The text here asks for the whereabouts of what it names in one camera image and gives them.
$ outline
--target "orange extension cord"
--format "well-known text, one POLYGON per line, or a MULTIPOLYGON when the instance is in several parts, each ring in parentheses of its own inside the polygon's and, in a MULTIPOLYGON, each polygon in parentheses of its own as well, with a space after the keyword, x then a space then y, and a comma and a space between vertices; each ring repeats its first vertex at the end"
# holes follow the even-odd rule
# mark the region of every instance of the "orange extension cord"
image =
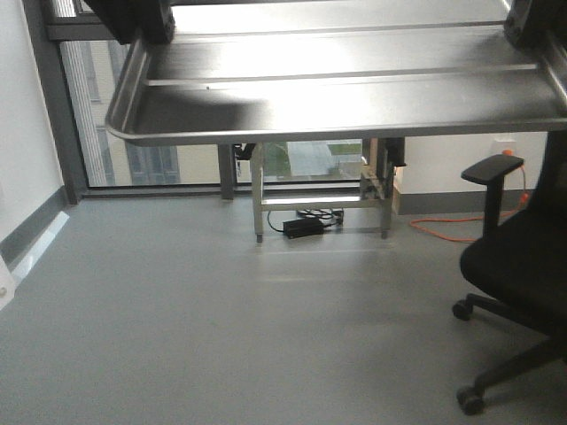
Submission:
MULTIPOLYGON (((527 190, 525 188, 525 170, 524 170, 524 166, 521 166, 520 169, 522 170, 522 176, 524 177, 524 189, 522 191, 522 195, 520 196, 520 199, 517 203, 516 208, 514 208, 511 211, 507 211, 507 212, 503 212, 501 214, 501 218, 504 217, 509 217, 510 215, 513 215, 515 213, 517 213, 518 211, 520 211, 525 203, 527 202, 528 198, 530 197, 529 194, 527 193, 527 190)), ((465 219, 419 219, 419 220, 412 220, 409 222, 409 225, 412 228, 416 228, 418 230, 421 230, 422 232, 428 233, 430 235, 439 237, 441 239, 444 239, 446 241, 449 242, 461 242, 461 243, 473 243, 475 242, 477 239, 473 239, 473 238, 460 238, 460 237, 452 237, 452 236, 447 236, 444 235, 440 232, 436 232, 434 230, 431 230, 429 228, 426 228, 424 226, 419 226, 418 223, 426 223, 426 222, 435 222, 435 223, 463 223, 465 221, 481 221, 485 218, 484 215, 479 215, 478 217, 469 217, 469 218, 465 218, 465 219)))

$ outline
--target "white wall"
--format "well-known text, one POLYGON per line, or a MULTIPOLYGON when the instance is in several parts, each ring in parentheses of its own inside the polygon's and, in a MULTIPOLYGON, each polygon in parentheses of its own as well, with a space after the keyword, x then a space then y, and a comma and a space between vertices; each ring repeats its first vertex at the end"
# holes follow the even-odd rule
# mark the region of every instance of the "white wall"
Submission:
POLYGON ((0 241, 63 183, 20 0, 0 1, 0 241))
MULTIPOLYGON (((515 155, 525 160, 527 188, 533 189, 541 168, 545 133, 514 133, 506 135, 444 135, 408 137, 406 162, 399 171, 396 186, 401 194, 445 193, 484 190, 461 179, 461 172, 482 158, 499 153, 502 146, 515 147, 515 155)), ((506 179, 506 189, 521 189, 519 171, 506 179)))

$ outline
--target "chair armrest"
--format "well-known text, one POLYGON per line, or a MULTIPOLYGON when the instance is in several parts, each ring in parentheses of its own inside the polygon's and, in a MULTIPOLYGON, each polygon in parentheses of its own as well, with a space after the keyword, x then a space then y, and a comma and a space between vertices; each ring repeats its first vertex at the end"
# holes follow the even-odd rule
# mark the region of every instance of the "chair armrest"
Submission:
POLYGON ((468 181, 488 186, 497 182, 524 164, 524 160, 511 155, 493 155, 464 170, 461 177, 468 181))
POLYGON ((518 157, 493 155, 462 172, 464 180, 486 186, 483 236, 489 236, 498 227, 504 177, 523 164, 524 160, 518 157))

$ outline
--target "black office chair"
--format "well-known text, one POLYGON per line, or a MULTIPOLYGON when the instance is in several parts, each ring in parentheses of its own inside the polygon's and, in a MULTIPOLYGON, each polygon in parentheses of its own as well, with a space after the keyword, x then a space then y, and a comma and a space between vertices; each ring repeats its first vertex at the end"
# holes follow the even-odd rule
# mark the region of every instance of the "black office chair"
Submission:
POLYGON ((495 299, 469 294, 453 313, 467 321, 476 305, 548 338, 458 390, 466 414, 483 410, 487 388, 567 359, 567 132, 549 133, 530 203, 499 226, 504 175, 522 163, 497 155, 462 173, 465 180, 487 186, 483 236, 463 252, 462 275, 495 299))

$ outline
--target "baseboard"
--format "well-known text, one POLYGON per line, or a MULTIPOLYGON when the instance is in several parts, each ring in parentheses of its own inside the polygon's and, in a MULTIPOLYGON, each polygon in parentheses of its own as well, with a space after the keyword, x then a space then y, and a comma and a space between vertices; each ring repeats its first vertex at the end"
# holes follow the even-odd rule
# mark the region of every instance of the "baseboard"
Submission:
MULTIPOLYGON (((522 190, 506 190, 502 209, 517 206, 522 190)), ((477 213, 484 210, 485 192, 407 193, 394 192, 393 208, 398 215, 477 213)))
POLYGON ((0 242, 0 254, 8 267, 13 266, 14 261, 27 251, 32 242, 67 206, 66 192, 62 186, 0 242))

